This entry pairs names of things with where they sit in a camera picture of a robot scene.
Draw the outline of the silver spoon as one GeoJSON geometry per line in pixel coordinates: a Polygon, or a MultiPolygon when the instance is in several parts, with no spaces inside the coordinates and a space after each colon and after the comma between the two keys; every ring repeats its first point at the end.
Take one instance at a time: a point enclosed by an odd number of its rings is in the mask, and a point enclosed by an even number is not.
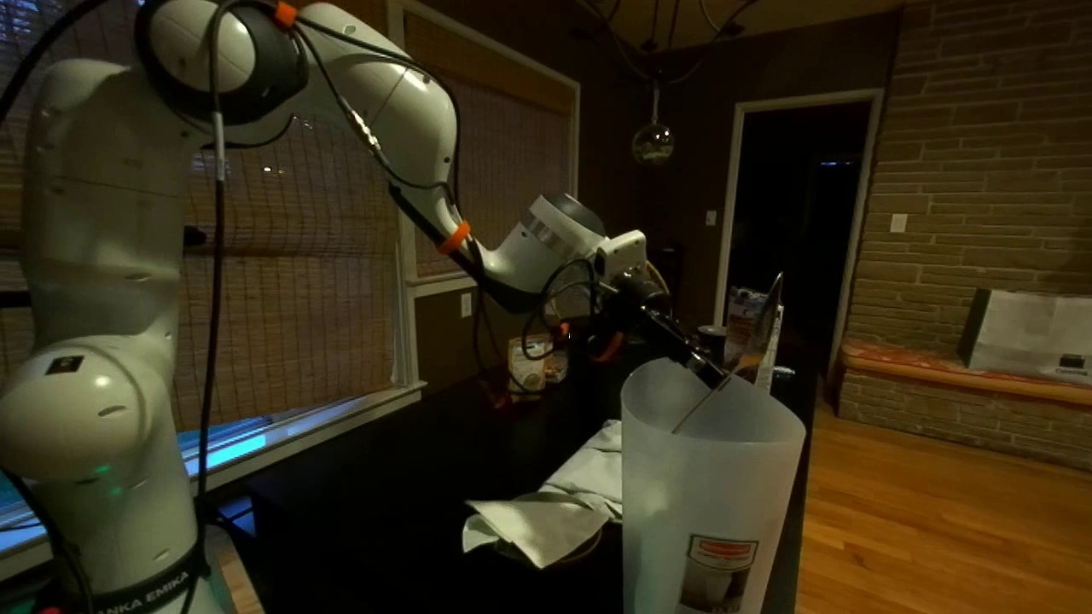
{"type": "Polygon", "coordinates": [[[749,381],[753,382],[753,380],[757,379],[761,362],[764,361],[768,349],[771,345],[773,331],[775,331],[782,287],[783,272],[779,272],[775,278],[775,282],[772,283],[770,290],[767,292],[767,299],[764,304],[762,304],[758,318],[753,320],[752,333],[750,333],[746,347],[741,350],[741,353],[735,358],[735,361],[732,362],[732,364],[729,364],[729,371],[722,377],[715,387],[712,387],[710,391],[707,392],[707,395],[702,397],[702,399],[695,404],[695,408],[691,408],[690,411],[682,416],[682,420],[679,420],[679,422],[675,424],[670,434],[679,434],[687,420],[690,420],[690,417],[695,415],[695,412],[707,403],[707,400],[710,400],[711,397],[719,394],[734,377],[740,376],[740,374],[751,374],[752,377],[749,378],[749,381]]]}

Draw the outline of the clear plastic bucket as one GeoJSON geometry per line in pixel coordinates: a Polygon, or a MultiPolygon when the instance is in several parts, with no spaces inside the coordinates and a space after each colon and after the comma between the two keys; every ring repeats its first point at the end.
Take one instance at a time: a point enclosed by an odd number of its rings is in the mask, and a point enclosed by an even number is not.
{"type": "Polygon", "coordinates": [[[764,389],[670,359],[621,390],[624,614],[760,614],[806,429],[764,389]]]}

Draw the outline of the printed carton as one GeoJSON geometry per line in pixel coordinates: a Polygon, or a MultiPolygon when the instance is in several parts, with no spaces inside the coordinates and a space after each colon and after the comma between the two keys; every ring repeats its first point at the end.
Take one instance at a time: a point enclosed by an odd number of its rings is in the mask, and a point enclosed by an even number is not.
{"type": "MultiPolygon", "coordinates": [[[[729,364],[741,353],[747,345],[747,342],[752,335],[753,320],[759,316],[759,312],[767,299],[767,292],[758,292],[757,290],[751,290],[747,287],[731,287],[729,288],[729,299],[727,299],[727,342],[725,351],[725,364],[729,369],[729,364]]],[[[781,333],[781,316],[783,316],[783,307],[778,308],[778,319],[775,323],[775,331],[773,331],[771,345],[768,349],[764,361],[761,362],[761,366],[758,373],[758,377],[753,380],[753,385],[760,390],[765,392],[771,391],[773,380],[775,380],[775,357],[778,351],[779,336],[781,333]]],[[[741,379],[749,381],[752,377],[751,374],[740,374],[741,379]]]]}

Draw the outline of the white paper bag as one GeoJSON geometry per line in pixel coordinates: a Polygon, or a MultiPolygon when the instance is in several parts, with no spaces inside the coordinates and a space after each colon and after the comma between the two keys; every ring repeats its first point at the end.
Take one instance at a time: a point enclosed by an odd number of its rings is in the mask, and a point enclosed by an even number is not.
{"type": "Polygon", "coordinates": [[[508,392],[515,399],[536,399],[549,383],[549,357],[534,359],[553,349],[548,333],[518,336],[508,342],[508,392]]]}

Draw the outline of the hanging chandelier with glass ball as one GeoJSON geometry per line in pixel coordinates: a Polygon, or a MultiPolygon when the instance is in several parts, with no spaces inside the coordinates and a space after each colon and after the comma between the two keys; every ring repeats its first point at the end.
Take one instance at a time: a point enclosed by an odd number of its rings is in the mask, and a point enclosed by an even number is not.
{"type": "Polygon", "coordinates": [[[737,38],[746,29],[738,23],[738,17],[749,8],[760,4],[762,0],[740,0],[740,5],[729,12],[722,23],[715,23],[707,11],[707,0],[698,0],[700,12],[707,17],[707,23],[712,26],[713,34],[707,45],[700,47],[700,54],[695,58],[695,62],[678,74],[667,76],[662,70],[652,70],[651,67],[643,67],[636,62],[636,58],[625,50],[624,39],[613,28],[613,19],[624,4],[624,0],[613,0],[612,11],[605,13],[598,7],[601,0],[571,0],[577,5],[589,10],[595,17],[595,25],[587,29],[578,29],[577,38],[592,43],[592,46],[603,55],[607,62],[624,75],[628,75],[636,82],[646,85],[651,90],[650,120],[640,129],[636,130],[636,135],[631,138],[630,151],[632,160],[643,166],[658,166],[670,160],[676,147],[676,137],[668,125],[660,120],[658,105],[660,91],[664,86],[679,85],[680,83],[695,76],[695,74],[707,63],[707,58],[719,46],[719,43],[737,38]]]}

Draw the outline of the doorway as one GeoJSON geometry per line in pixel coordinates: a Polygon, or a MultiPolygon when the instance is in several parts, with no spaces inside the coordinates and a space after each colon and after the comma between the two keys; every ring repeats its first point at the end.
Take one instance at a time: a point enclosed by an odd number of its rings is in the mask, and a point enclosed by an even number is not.
{"type": "Polygon", "coordinates": [[[713,320],[734,287],[787,278],[788,330],[820,374],[848,311],[885,90],[746,101],[735,107],[713,320]]]}

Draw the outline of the window with woven blind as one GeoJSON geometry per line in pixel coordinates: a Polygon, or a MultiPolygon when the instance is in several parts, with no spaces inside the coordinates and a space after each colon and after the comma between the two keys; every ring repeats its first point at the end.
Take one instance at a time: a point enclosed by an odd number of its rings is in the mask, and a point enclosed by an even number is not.
{"type": "Polygon", "coordinates": [[[420,0],[385,0],[385,11],[397,46],[452,88],[459,205],[484,247],[498,248],[539,194],[577,194],[577,81],[420,0]]]}
{"type": "MultiPolygon", "coordinates": [[[[11,147],[0,145],[0,231],[22,224],[25,154],[15,162],[11,147]]],[[[380,167],[343,118],[297,115],[274,141],[227,153],[225,168],[212,422],[378,390],[393,361],[385,306],[392,252],[363,243],[393,229],[390,215],[375,213],[385,199],[380,167]]],[[[215,179],[213,152],[199,150],[181,194],[183,225],[191,212],[213,225],[215,179]]],[[[7,245],[0,238],[0,293],[28,292],[20,259],[3,256],[7,245]]],[[[183,252],[176,430],[199,423],[198,389],[206,376],[198,355],[207,349],[215,261],[210,252],[183,252]]],[[[31,305],[0,310],[0,390],[32,345],[31,305]]]]}

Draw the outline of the white cloth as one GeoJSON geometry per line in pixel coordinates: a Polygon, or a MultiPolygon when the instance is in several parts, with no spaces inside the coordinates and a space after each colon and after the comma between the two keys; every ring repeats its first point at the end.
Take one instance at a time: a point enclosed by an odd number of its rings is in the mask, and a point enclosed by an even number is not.
{"type": "Polygon", "coordinates": [[[624,425],[608,420],[538,491],[507,501],[468,501],[462,550],[513,547],[538,569],[573,555],[624,519],[624,425]]]}

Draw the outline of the brick bench with cushion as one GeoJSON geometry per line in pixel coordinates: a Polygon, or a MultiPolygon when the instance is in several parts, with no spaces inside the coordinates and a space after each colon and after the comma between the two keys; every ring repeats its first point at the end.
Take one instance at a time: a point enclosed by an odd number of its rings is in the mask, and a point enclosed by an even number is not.
{"type": "Polygon", "coordinates": [[[1092,472],[1092,387],[858,339],[839,349],[835,380],[842,420],[1092,472]]]}

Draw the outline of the large white shopping bag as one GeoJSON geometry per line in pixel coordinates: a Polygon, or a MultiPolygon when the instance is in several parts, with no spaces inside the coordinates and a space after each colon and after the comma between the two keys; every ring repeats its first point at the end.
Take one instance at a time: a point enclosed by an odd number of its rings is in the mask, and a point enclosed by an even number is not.
{"type": "Polygon", "coordinates": [[[972,370],[1092,387],[1092,295],[978,288],[956,354],[972,370]]]}

